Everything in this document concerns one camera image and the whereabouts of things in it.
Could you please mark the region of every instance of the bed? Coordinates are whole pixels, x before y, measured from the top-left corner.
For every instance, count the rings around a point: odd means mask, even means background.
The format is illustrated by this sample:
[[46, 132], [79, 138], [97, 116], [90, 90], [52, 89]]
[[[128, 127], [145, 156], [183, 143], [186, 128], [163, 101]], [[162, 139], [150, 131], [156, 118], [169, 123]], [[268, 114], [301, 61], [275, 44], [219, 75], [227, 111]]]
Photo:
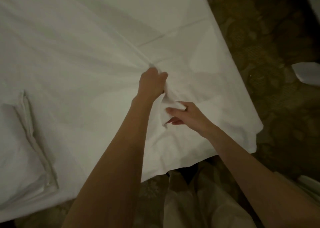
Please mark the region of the bed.
[[[142, 72], [167, 71], [172, 101], [193, 101], [248, 152], [262, 123], [206, 0], [0, 0], [0, 100], [25, 90], [59, 190], [0, 210], [0, 221], [73, 199], [117, 132]], [[154, 103], [142, 181], [216, 155]]]

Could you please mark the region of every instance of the hand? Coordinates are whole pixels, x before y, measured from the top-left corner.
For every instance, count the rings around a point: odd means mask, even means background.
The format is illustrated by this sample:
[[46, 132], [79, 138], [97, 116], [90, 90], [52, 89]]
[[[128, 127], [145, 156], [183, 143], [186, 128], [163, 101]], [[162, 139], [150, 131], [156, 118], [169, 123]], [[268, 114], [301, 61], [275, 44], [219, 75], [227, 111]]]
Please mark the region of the hand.
[[179, 102], [186, 106], [186, 110], [166, 108], [166, 112], [173, 116], [167, 123], [172, 123], [172, 125], [185, 124], [190, 129], [198, 132], [202, 137], [205, 137], [206, 133], [215, 125], [207, 119], [193, 102]]
[[149, 68], [141, 75], [139, 81], [138, 96], [152, 103], [164, 93], [166, 79], [168, 73], [158, 73], [158, 70], [154, 67]]

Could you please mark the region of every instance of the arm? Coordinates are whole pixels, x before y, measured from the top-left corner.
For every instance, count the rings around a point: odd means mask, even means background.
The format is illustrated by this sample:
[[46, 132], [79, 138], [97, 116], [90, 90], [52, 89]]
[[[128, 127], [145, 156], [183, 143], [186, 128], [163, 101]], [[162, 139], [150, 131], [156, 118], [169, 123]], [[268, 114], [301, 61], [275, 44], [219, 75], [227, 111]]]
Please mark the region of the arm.
[[132, 226], [149, 114], [167, 76], [155, 68], [142, 74], [127, 116], [83, 185], [63, 228]]
[[173, 125], [186, 124], [207, 138], [232, 173], [266, 228], [320, 227], [320, 210], [296, 189], [258, 162], [192, 102], [186, 111], [167, 108]]

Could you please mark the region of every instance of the forearm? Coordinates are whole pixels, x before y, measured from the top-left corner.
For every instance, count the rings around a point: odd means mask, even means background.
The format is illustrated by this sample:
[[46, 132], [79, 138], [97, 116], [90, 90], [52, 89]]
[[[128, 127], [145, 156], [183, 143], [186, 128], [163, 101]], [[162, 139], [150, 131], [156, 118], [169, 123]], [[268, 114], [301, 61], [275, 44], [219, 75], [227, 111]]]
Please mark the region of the forearm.
[[130, 227], [153, 102], [136, 97], [75, 200], [63, 227]]
[[319, 225], [318, 207], [258, 162], [217, 126], [206, 138], [230, 170], [265, 227]]

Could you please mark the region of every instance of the patterned carpet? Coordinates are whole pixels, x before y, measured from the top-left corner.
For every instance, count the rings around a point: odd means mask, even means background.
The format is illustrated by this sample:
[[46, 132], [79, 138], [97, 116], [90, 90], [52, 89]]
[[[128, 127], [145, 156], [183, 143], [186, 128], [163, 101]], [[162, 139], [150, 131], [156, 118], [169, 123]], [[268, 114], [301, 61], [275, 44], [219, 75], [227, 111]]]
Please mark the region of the patterned carpet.
[[[272, 171], [320, 181], [320, 88], [298, 81], [291, 64], [317, 61], [319, 25], [304, 0], [208, 0], [264, 124], [254, 156]], [[215, 180], [258, 220], [219, 157]], [[162, 227], [168, 176], [141, 184], [135, 227]], [[60, 227], [72, 201], [17, 219], [19, 228]]]

